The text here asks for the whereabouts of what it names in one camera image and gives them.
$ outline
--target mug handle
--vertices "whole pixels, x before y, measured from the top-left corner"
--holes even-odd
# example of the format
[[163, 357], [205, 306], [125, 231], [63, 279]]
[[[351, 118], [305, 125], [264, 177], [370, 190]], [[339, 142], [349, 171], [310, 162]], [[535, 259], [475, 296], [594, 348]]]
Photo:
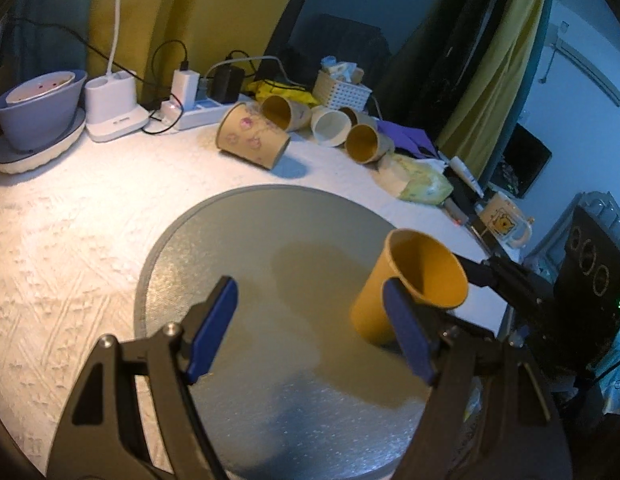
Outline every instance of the mug handle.
[[510, 240], [507, 244], [513, 249], [520, 249], [521, 247], [523, 247], [526, 243], [530, 241], [531, 237], [532, 237], [532, 226], [530, 225], [529, 222], [526, 221], [525, 222], [525, 233], [523, 233], [523, 236], [520, 238], [514, 238], [513, 240]]

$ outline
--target pink flower print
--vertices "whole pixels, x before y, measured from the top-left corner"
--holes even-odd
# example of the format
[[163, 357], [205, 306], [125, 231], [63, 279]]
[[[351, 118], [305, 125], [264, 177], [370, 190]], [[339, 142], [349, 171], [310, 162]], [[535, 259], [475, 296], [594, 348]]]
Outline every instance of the pink flower print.
[[246, 142], [255, 152], [258, 152], [261, 149], [261, 139], [257, 136], [250, 137], [250, 139], [246, 140]]
[[239, 142], [239, 136], [237, 134], [227, 134], [225, 140], [228, 141], [228, 144], [237, 144]]
[[250, 119], [249, 117], [244, 117], [239, 122], [239, 126], [241, 127], [242, 130], [249, 130], [252, 127], [252, 125], [253, 125], [252, 119]]

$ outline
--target floral patterned cup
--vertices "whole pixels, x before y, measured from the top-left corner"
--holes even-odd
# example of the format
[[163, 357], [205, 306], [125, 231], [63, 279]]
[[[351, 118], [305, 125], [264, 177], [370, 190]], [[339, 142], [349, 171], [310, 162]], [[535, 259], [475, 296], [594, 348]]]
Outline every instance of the floral patterned cup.
[[216, 147], [267, 170], [276, 166], [290, 136], [246, 103], [232, 107], [216, 131]]

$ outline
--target black power adapter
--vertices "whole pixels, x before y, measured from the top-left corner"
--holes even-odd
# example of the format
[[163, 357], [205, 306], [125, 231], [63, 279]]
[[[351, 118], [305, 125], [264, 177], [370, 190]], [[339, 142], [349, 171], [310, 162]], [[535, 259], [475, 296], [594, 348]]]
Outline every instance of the black power adapter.
[[212, 79], [210, 97], [222, 105], [237, 102], [244, 79], [244, 69], [230, 64], [220, 66]]

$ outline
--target purple cloth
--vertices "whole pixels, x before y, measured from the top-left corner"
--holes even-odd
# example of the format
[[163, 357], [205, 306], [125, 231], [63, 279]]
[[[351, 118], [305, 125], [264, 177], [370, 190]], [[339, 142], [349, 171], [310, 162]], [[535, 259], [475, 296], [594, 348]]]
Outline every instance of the purple cloth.
[[400, 126], [390, 121], [379, 121], [378, 128], [394, 141], [397, 148], [407, 150], [416, 158], [439, 158], [437, 149], [424, 130]]

